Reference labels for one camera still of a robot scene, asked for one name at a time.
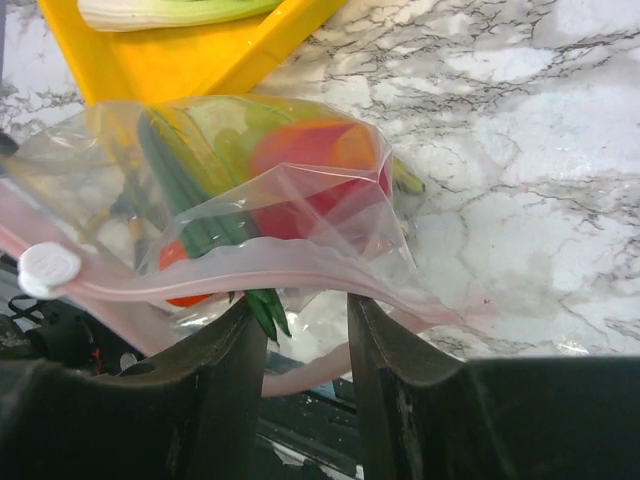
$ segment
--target white marble surface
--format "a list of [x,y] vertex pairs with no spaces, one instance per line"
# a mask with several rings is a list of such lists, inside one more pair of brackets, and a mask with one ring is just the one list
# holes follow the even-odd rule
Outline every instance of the white marble surface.
[[[351,0],[257,90],[375,123],[427,181],[426,285],[493,311],[439,346],[640,353],[639,33],[636,0]],[[0,127],[23,140],[81,97],[32,0],[9,0],[6,37]],[[346,338],[326,301],[284,353]]]

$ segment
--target plastic bag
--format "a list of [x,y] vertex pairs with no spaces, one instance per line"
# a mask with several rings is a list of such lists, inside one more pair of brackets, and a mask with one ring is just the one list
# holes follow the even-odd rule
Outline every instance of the plastic bag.
[[[227,292],[245,292],[274,340],[286,310],[325,289],[392,305],[419,331],[457,315],[420,287],[392,167],[377,129],[313,102],[100,104],[3,160],[0,248],[34,247],[20,262],[28,293],[70,295],[146,354],[181,337],[170,313]],[[344,373],[345,352],[265,379],[266,394]]]

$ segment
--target yellow tray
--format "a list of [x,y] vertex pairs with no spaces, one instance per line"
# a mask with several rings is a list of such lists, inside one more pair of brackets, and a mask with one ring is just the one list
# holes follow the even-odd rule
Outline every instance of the yellow tray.
[[347,2],[284,0],[235,22],[102,33],[84,23],[77,0],[38,1],[89,104],[247,92]]

